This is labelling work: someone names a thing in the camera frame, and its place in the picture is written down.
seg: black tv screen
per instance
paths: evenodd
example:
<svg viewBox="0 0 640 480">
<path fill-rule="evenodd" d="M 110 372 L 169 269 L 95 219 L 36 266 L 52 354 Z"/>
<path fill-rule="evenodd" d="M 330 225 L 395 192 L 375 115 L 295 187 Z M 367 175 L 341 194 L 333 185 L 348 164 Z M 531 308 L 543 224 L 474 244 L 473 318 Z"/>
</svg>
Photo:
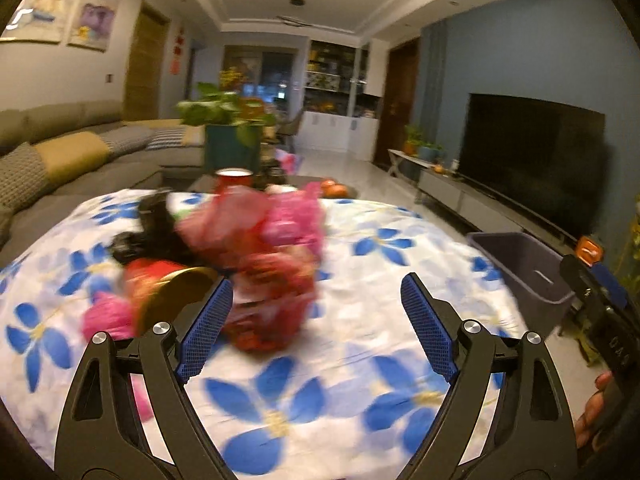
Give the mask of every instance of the black tv screen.
<svg viewBox="0 0 640 480">
<path fill-rule="evenodd" d="M 606 182 L 604 127 L 584 108 L 471 94 L 458 171 L 579 238 L 592 232 Z"/>
</svg>

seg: person's hand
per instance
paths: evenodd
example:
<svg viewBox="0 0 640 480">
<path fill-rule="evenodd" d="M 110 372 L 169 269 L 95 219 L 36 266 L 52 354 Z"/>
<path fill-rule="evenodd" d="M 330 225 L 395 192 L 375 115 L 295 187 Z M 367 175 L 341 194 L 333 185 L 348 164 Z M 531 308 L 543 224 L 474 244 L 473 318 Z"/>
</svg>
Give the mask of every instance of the person's hand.
<svg viewBox="0 0 640 480">
<path fill-rule="evenodd" d="M 587 400 L 587 404 L 584 407 L 584 413 L 575 421 L 575 442 L 578 449 L 585 446 L 593 436 L 593 422 L 604 409 L 603 391 L 612 379 L 613 374 L 611 372 L 604 372 L 596 378 L 596 388 L 598 389 L 598 392 Z"/>
</svg>

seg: sofa backrest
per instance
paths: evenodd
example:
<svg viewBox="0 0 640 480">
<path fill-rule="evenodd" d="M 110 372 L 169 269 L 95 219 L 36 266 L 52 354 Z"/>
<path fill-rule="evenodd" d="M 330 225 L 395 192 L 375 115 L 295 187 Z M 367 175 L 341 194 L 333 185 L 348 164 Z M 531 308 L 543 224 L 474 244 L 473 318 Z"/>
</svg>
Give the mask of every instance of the sofa backrest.
<svg viewBox="0 0 640 480">
<path fill-rule="evenodd" d="M 88 101 L 0 112 L 0 155 L 41 140 L 122 119 L 120 101 Z"/>
</svg>

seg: gray sofa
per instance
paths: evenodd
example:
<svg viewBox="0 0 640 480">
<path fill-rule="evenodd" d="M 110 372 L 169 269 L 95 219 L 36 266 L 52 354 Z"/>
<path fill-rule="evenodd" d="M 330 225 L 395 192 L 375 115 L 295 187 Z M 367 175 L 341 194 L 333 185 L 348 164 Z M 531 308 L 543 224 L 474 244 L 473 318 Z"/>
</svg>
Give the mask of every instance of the gray sofa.
<svg viewBox="0 0 640 480">
<path fill-rule="evenodd" d="M 175 121 L 166 123 L 167 126 L 172 124 Z M 118 149 L 114 148 L 113 156 L 109 156 L 106 163 L 71 182 L 61 186 L 49 182 L 47 189 L 39 193 L 39 198 L 25 208 L 7 205 L 5 209 L 10 211 L 5 213 L 2 222 L 4 236 L 0 242 L 5 243 L 0 250 L 0 268 L 11 263 L 85 200 L 121 189 L 157 189 L 175 179 L 198 178 L 202 174 L 203 149 L 191 146 L 145 151 L 146 143 L 154 135 L 153 126 L 162 126 L 162 122 L 151 125 L 145 121 L 141 124 L 124 123 L 122 104 L 116 101 L 47 105 L 0 112 L 0 155 L 9 154 L 8 157 L 25 142 L 37 150 L 39 143 L 46 139 L 76 132 L 89 131 L 107 139 L 117 130 L 146 139 L 136 151 L 123 156 L 117 156 Z M 0 195 L 2 186 L 12 185 L 11 179 L 11 175 L 0 174 Z"/>
</svg>

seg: blue flower pot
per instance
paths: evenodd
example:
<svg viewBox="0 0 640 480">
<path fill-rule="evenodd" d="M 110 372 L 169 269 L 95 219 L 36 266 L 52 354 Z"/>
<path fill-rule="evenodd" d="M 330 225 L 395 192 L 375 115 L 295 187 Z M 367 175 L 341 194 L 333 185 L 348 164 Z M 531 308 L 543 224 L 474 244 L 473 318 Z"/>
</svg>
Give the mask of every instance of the blue flower pot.
<svg viewBox="0 0 640 480">
<path fill-rule="evenodd" d="M 213 174 L 224 168 L 245 168 L 257 174 L 260 170 L 262 127 L 249 126 L 247 133 L 241 139 L 236 126 L 207 124 L 204 142 L 205 172 Z"/>
<path fill-rule="evenodd" d="M 426 146 L 420 146 L 420 148 L 418 148 L 418 158 L 424 162 L 435 162 L 439 153 L 439 150 L 435 148 L 427 148 Z"/>
</svg>

